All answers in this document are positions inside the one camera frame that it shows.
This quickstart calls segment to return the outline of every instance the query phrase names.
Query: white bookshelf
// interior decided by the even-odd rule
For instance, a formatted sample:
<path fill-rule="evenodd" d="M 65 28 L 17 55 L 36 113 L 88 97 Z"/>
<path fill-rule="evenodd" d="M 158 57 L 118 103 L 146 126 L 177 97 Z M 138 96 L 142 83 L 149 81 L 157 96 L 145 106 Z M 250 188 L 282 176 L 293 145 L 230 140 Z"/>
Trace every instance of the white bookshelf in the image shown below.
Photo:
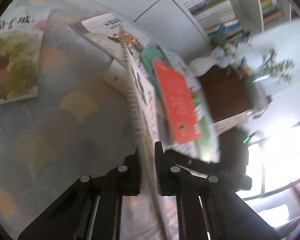
<path fill-rule="evenodd" d="M 192 14 L 185 8 L 185 6 L 179 0 L 173 0 L 183 11 L 187 14 L 189 19 L 194 25 L 202 31 L 202 28 L 198 21 L 192 16 Z M 281 9 L 282 15 L 267 24 L 263 22 L 262 8 L 260 0 L 230 0 L 233 6 L 236 17 L 239 19 L 244 30 L 251 31 L 251 35 L 254 36 L 258 33 L 263 33 L 276 26 L 291 21 L 291 5 L 287 0 L 277 0 Z"/>
<path fill-rule="evenodd" d="M 180 0 L 172 0 L 172 1 L 184 12 L 184 14 L 193 23 L 193 25 L 199 31 L 199 33 L 202 35 L 202 37 L 205 40 L 209 41 L 207 34 L 204 32 L 204 30 L 202 29 L 199 22 L 194 18 L 194 16 L 189 12 L 189 10 L 184 6 L 184 4 Z"/>

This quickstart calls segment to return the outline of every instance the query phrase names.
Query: black metal bracket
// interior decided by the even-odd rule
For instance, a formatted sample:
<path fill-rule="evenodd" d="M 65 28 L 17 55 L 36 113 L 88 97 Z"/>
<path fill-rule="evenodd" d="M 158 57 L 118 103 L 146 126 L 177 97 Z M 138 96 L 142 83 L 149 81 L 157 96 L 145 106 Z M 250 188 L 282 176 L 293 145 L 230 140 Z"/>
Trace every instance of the black metal bracket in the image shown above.
<path fill-rule="evenodd" d="M 137 153 L 107 175 L 83 175 L 39 215 L 19 240 L 113 240 L 120 238 L 122 196 L 140 194 Z"/>
<path fill-rule="evenodd" d="M 155 143 L 158 190 L 176 196 L 180 240 L 279 240 L 262 220 L 222 179 L 206 179 L 176 166 L 171 155 Z"/>

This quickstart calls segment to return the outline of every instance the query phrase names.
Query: white wall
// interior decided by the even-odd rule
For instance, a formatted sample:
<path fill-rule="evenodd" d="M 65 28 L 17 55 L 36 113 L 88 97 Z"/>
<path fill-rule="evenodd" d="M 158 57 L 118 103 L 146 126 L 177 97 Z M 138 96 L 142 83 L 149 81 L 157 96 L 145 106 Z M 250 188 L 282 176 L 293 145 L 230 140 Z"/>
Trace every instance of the white wall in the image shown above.
<path fill-rule="evenodd" d="M 245 125 L 250 132 L 261 130 L 261 137 L 268 137 L 300 122 L 300 20 L 260 33 L 251 39 L 250 44 L 251 47 L 241 46 L 238 50 L 247 57 L 253 69 L 261 65 L 262 55 L 271 48 L 278 51 L 278 61 L 290 58 L 295 62 L 290 83 L 278 83 L 278 79 L 262 81 L 266 93 L 273 96 L 273 102 L 261 118 Z"/>
<path fill-rule="evenodd" d="M 263 137 L 289 128 L 300 122 L 300 83 L 273 96 L 269 109 L 257 120 L 250 120 L 244 128 L 249 132 L 263 131 Z"/>

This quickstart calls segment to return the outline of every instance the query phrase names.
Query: bright window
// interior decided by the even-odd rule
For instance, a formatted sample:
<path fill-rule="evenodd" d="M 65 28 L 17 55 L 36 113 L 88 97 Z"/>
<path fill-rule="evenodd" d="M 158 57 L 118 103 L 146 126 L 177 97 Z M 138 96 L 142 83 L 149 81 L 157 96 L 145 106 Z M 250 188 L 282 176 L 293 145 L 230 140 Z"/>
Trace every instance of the bright window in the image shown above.
<path fill-rule="evenodd" d="M 238 191 L 239 197 L 263 197 L 300 179 L 300 125 L 262 139 L 248 150 L 246 174 L 252 178 L 252 188 Z"/>

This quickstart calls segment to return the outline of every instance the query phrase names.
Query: wooden cabinet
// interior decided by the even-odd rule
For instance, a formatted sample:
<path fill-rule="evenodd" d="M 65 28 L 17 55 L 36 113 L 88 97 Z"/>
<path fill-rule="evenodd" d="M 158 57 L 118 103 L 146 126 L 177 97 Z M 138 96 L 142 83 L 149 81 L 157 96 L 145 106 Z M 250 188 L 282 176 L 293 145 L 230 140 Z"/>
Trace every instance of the wooden cabinet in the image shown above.
<path fill-rule="evenodd" d="M 236 74 L 230 73 L 227 76 L 225 69 L 215 65 L 198 79 L 206 95 L 214 122 L 241 114 L 252 108 L 243 82 L 238 79 Z"/>

